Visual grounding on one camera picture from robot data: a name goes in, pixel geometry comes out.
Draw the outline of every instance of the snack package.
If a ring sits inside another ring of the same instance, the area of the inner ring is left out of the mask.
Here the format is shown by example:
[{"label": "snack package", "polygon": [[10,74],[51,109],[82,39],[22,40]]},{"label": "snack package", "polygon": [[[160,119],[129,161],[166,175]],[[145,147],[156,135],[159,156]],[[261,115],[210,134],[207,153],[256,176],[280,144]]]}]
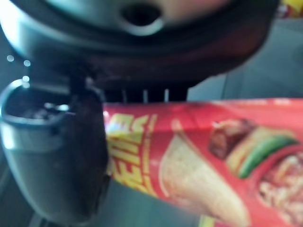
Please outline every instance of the snack package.
[{"label": "snack package", "polygon": [[105,106],[109,172],[232,227],[303,226],[303,100]]},{"label": "snack package", "polygon": [[303,17],[303,0],[283,0],[278,9],[280,18]]},{"label": "snack package", "polygon": [[199,224],[197,227],[231,227],[222,222],[217,221],[214,218],[210,218],[207,216],[202,216],[200,218]]}]

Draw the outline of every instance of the bread roll image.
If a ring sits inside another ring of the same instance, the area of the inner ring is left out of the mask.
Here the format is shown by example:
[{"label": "bread roll image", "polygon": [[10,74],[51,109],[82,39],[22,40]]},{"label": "bread roll image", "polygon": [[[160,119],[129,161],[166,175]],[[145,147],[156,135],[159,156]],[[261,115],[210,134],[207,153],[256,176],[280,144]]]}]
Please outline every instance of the bread roll image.
[{"label": "bread roll image", "polygon": [[169,199],[192,201],[200,207],[198,212],[205,210],[233,227],[250,226],[250,216],[242,200],[182,132],[175,133],[171,140],[159,177]]}]

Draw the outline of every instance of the red snack package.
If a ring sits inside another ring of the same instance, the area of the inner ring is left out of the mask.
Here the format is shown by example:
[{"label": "red snack package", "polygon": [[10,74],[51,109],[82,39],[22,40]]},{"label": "red snack package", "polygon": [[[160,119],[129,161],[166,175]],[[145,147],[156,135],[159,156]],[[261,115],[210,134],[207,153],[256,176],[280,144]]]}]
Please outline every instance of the red snack package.
[{"label": "red snack package", "polygon": [[302,113],[291,99],[105,106],[109,171],[233,227],[301,227]]}]

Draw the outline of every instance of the meat image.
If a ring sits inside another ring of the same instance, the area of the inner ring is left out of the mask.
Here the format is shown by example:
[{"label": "meat image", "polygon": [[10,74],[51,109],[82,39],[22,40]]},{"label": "meat image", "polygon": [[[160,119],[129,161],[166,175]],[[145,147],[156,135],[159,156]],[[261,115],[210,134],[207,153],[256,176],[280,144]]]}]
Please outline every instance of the meat image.
[{"label": "meat image", "polygon": [[286,157],[264,175],[259,194],[289,224],[303,227],[303,153]]},{"label": "meat image", "polygon": [[227,120],[214,124],[209,151],[224,160],[234,175],[248,178],[269,156],[297,143],[291,130],[257,126],[250,120]]},{"label": "meat image", "polygon": [[237,143],[255,127],[254,122],[245,119],[215,122],[209,144],[210,151],[218,158],[225,159]]}]

